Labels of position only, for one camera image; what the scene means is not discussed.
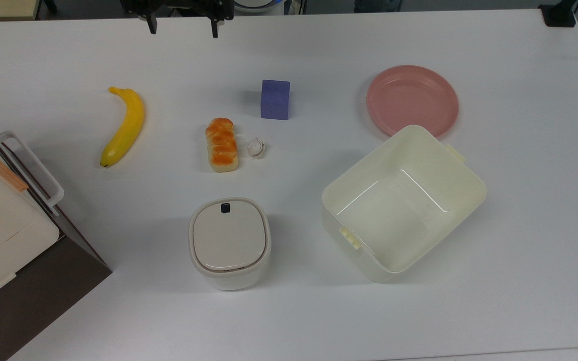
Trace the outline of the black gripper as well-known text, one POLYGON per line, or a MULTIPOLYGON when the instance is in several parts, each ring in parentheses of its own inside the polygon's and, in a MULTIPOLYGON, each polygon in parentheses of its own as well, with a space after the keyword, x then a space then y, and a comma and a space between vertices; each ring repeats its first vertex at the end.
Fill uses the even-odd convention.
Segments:
POLYGON ((190 16, 211 19, 212 37, 219 37, 219 27, 226 20, 234 18, 234 1, 121 1, 124 11, 138 16, 149 28, 151 34, 158 32, 156 12, 161 8, 181 9, 190 16))

